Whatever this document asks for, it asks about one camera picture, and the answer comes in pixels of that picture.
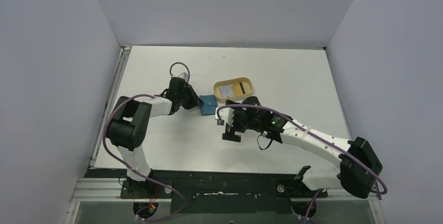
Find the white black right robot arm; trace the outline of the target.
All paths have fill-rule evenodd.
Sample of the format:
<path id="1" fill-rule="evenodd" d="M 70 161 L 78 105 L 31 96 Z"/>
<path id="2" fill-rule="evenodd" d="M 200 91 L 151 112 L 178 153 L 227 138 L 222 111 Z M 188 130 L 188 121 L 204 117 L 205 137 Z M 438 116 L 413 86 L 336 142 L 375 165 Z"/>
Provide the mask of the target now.
<path id="1" fill-rule="evenodd" d="M 271 142 L 299 147 L 329 162 L 330 168 L 306 165 L 299 171 L 294 191 L 300 196 L 330 188 L 342 188 L 362 199 L 371 193 L 387 193 L 387 186 L 379 176 L 382 163 L 364 138 L 351 140 L 328 135 L 260 105 L 256 96 L 248 97 L 242 103 L 228 100 L 216 109 L 215 119 L 219 125 L 225 126 L 224 140 L 240 142 L 239 133 L 255 131 Z"/>

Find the teal leather card holder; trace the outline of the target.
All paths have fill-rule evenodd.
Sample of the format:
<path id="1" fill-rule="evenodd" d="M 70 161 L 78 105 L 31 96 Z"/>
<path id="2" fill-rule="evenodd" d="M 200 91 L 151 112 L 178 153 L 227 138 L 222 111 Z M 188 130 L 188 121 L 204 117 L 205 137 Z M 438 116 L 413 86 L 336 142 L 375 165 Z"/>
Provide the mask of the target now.
<path id="1" fill-rule="evenodd" d="M 216 108 L 218 106 L 215 96 L 214 95 L 203 95 L 203 96 L 199 96 L 199 98 L 203 102 L 200 105 L 201 116 L 214 115 L 216 112 Z"/>

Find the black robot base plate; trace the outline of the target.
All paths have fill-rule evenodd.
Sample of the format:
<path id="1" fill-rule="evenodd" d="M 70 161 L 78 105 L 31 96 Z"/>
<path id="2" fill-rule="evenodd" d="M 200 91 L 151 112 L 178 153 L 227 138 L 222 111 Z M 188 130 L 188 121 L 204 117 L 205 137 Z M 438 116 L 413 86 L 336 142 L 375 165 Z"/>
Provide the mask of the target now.
<path id="1" fill-rule="evenodd" d="M 153 219 L 160 211 L 159 201 L 171 204 L 170 213 L 179 214 L 255 214 L 308 210 L 315 191 L 308 189 L 296 174 L 228 173 L 156 170 L 151 177 L 168 187 L 150 181 L 130 182 L 123 169 L 91 169 L 86 178 L 117 179 L 122 199 L 134 199 L 133 212 Z M 180 192 L 170 191 L 170 187 Z"/>

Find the gold card with black stripe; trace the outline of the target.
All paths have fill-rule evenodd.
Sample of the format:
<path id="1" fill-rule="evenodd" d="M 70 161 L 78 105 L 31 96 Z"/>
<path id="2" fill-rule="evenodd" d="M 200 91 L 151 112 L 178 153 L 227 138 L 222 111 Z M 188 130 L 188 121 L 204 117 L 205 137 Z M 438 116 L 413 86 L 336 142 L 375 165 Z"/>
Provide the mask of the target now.
<path id="1" fill-rule="evenodd" d="M 246 89 L 244 88 L 244 85 L 242 82 L 235 83 L 232 85 L 232 87 L 233 87 L 233 91 L 234 91 L 235 96 L 240 96 L 240 95 L 246 94 Z"/>

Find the beige oval plastic tray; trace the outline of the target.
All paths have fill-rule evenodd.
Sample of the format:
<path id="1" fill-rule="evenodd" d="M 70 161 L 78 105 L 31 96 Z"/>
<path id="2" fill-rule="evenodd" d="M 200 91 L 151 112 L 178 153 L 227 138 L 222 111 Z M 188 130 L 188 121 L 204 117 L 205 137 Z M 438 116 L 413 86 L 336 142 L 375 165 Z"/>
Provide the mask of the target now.
<path id="1" fill-rule="evenodd" d="M 252 96 L 253 93 L 253 84 L 246 77 L 218 81 L 213 86 L 213 94 L 219 103 L 242 100 Z"/>

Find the grey VIP card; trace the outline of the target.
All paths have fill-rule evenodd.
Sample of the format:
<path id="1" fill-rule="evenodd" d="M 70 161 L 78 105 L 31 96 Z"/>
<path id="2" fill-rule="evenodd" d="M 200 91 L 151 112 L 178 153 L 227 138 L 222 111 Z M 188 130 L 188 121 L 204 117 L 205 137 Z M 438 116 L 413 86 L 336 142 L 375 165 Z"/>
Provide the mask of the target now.
<path id="1" fill-rule="evenodd" d="M 220 94 L 221 94 L 222 98 L 234 97 L 235 95 L 234 95 L 232 84 L 220 86 Z"/>

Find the aluminium frame rail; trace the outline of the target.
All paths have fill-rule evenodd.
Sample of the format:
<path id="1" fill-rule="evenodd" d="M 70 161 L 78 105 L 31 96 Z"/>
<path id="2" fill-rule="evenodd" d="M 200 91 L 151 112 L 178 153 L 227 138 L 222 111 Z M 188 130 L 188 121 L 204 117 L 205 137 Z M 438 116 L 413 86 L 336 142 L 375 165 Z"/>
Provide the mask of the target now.
<path id="1" fill-rule="evenodd" d="M 80 177 L 77 180 L 82 179 L 90 169 L 94 169 L 97 155 L 98 155 L 98 151 L 101 146 L 101 135 L 103 133 L 104 124 L 105 124 L 105 121 L 106 121 L 107 117 L 109 116 L 110 110 L 111 110 L 110 104 L 113 103 L 115 100 L 116 90 L 117 90 L 117 87 L 119 86 L 119 82 L 121 81 L 123 71 L 125 69 L 127 59 L 128 59 L 129 54 L 131 52 L 131 49 L 132 49 L 132 46 L 122 46 L 120 49 L 120 55 L 118 57 L 117 64 L 116 64 L 114 71 L 113 71 L 113 76 L 111 79 L 111 86 L 108 89 L 108 94 L 106 97 L 105 104 L 104 104 L 104 106 L 102 106 L 100 108 L 101 109 L 101 118 L 100 118 L 100 124 L 97 128 L 97 134 L 94 139 L 94 141 L 95 141 L 94 148 L 92 149 L 92 151 L 89 152 L 88 163 L 87 163 L 87 167 L 86 167 L 85 171 L 80 174 Z M 80 207 L 80 201 L 75 201 L 74 195 L 72 195 L 69 200 L 68 210 L 66 212 L 63 223 L 75 223 L 77 215 L 78 215 L 79 207 Z"/>

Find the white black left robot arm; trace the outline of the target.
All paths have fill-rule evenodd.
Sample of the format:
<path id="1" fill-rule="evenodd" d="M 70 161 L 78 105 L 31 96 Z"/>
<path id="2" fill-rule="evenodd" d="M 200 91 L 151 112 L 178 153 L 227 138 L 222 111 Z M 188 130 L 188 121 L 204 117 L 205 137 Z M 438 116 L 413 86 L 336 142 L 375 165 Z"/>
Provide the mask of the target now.
<path id="1" fill-rule="evenodd" d="M 181 108 L 190 110 L 203 104 L 186 75 L 171 77 L 169 87 L 161 94 L 146 97 L 148 100 L 141 102 L 140 95 L 121 96 L 103 133 L 103 138 L 119 151 L 121 157 L 117 160 L 126 166 L 127 188 L 141 197 L 151 196 L 158 186 L 142 147 L 150 118 L 173 115 Z"/>

